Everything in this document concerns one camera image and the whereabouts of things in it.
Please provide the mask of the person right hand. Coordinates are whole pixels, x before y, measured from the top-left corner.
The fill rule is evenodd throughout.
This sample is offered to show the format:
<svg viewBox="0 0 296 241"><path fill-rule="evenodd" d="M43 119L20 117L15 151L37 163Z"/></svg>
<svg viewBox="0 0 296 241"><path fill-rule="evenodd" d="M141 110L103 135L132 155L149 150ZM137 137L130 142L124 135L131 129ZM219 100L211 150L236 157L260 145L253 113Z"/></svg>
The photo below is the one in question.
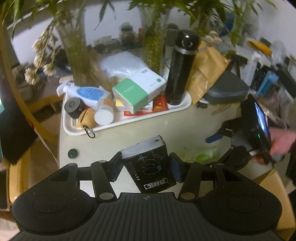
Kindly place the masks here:
<svg viewBox="0 0 296 241"><path fill-rule="evenodd" d="M295 130L270 128L271 149L270 155L285 155L290 153L290 161L295 164Z"/></svg>

